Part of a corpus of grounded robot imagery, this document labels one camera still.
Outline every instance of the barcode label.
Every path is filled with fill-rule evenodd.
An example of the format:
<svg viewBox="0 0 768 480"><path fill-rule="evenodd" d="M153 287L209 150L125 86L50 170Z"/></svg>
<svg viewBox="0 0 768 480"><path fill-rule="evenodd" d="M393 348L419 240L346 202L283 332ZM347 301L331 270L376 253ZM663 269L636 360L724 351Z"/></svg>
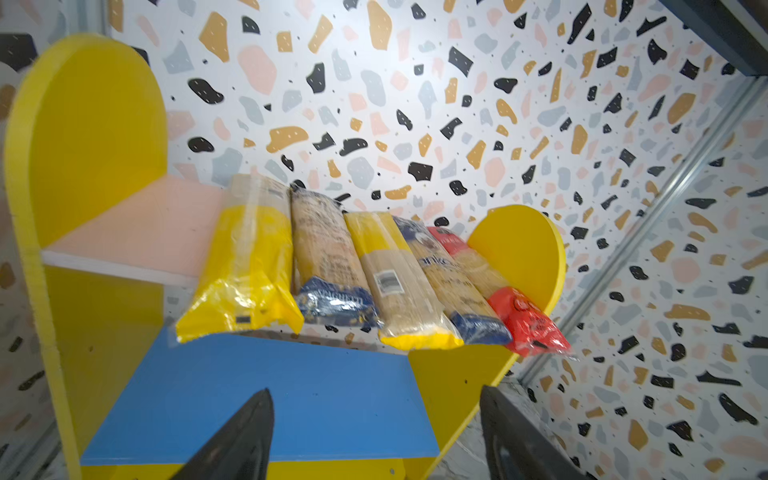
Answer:
<svg viewBox="0 0 768 480"><path fill-rule="evenodd" d="M392 295L394 293L405 293L400 285L400 279L397 278L397 273L394 270L384 270L378 272L373 276L376 281L376 286L379 288L379 292L382 296Z"/></svg>

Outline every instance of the plastic packaging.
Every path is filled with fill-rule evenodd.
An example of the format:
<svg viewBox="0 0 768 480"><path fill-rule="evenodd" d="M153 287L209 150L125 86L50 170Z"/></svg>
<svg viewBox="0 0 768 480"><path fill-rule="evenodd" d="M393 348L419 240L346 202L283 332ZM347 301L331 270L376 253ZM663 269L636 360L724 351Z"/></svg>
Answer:
<svg viewBox="0 0 768 480"><path fill-rule="evenodd" d="M192 304L175 325L179 343L272 322L301 330L303 317L290 294L288 193L259 174L232 177Z"/></svg>
<svg viewBox="0 0 768 480"><path fill-rule="evenodd" d="M506 345L512 341L502 323L469 278L422 222L394 217L403 238L445 307L466 345Z"/></svg>
<svg viewBox="0 0 768 480"><path fill-rule="evenodd" d="M392 215L362 212L344 217L379 309L382 343L401 350L463 345Z"/></svg>
<svg viewBox="0 0 768 480"><path fill-rule="evenodd" d="M513 339L507 345L508 349L521 357L570 352L571 344L554 322L522 292L513 288L480 253L469 248L450 230L430 227L429 232L456 260L507 326Z"/></svg>
<svg viewBox="0 0 768 480"><path fill-rule="evenodd" d="M291 185L294 298L308 323L376 325L376 308L366 275L339 203Z"/></svg>

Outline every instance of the dark overhead frame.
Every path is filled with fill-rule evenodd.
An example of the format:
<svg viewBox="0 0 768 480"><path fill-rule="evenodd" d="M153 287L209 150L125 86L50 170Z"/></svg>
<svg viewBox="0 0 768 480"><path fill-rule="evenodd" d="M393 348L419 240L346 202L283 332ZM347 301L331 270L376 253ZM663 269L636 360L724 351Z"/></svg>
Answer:
<svg viewBox="0 0 768 480"><path fill-rule="evenodd" d="M660 0L688 28L746 76L768 74L768 50L718 0ZM760 24L762 15L740 4Z"/></svg>

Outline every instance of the pasta package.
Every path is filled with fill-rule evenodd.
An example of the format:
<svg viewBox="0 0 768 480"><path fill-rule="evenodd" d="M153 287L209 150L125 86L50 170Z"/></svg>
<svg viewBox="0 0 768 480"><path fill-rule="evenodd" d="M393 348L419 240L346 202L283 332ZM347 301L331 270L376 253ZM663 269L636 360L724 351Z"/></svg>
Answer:
<svg viewBox="0 0 768 480"><path fill-rule="evenodd" d="M176 322L179 343L211 333L303 325L290 293L288 187L259 174L232 177L200 283Z"/></svg>
<svg viewBox="0 0 768 480"><path fill-rule="evenodd" d="M422 222L394 217L403 238L467 345L506 345L512 341L485 298Z"/></svg>
<svg viewBox="0 0 768 480"><path fill-rule="evenodd" d="M379 310L382 343L401 350L463 345L392 215L361 212L345 218Z"/></svg>
<svg viewBox="0 0 768 480"><path fill-rule="evenodd" d="M292 185L294 298L305 321L376 324L376 307L337 201Z"/></svg>
<svg viewBox="0 0 768 480"><path fill-rule="evenodd" d="M571 350L571 344L554 322L520 290L513 288L480 253L450 230L430 227L429 232L456 260L507 326L512 334L508 349L522 357Z"/></svg>

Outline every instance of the terrazzo pattern wall panel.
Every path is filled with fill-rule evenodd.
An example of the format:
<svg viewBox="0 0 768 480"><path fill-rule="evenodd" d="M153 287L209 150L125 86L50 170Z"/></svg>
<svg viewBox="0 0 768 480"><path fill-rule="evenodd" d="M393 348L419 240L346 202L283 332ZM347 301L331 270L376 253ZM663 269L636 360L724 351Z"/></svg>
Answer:
<svg viewBox="0 0 768 480"><path fill-rule="evenodd" d="M528 390L590 475L768 478L766 159L768 95Z"/></svg>
<svg viewBox="0 0 768 480"><path fill-rule="evenodd" d="M64 8L58 2L29 0L3 2L0 8L2 141L13 98L32 62L66 35ZM5 182L0 181L0 472L10 475L53 422Z"/></svg>
<svg viewBox="0 0 768 480"><path fill-rule="evenodd" d="M467 237L528 204L568 243L561 316L738 77L659 3L112 0L169 171L258 169Z"/></svg>

